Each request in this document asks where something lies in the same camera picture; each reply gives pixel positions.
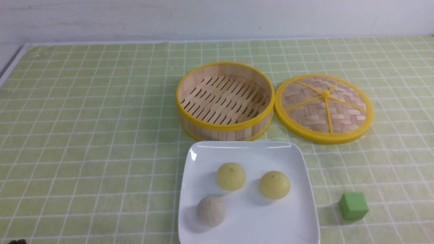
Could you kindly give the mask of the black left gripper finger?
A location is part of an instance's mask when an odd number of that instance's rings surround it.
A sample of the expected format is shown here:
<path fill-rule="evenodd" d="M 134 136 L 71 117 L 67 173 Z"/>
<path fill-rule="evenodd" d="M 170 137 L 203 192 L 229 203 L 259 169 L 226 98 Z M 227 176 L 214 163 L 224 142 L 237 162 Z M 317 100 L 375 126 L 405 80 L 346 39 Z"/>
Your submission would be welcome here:
<path fill-rule="evenodd" d="M 8 244 L 27 244 L 25 239 L 12 240 Z"/>

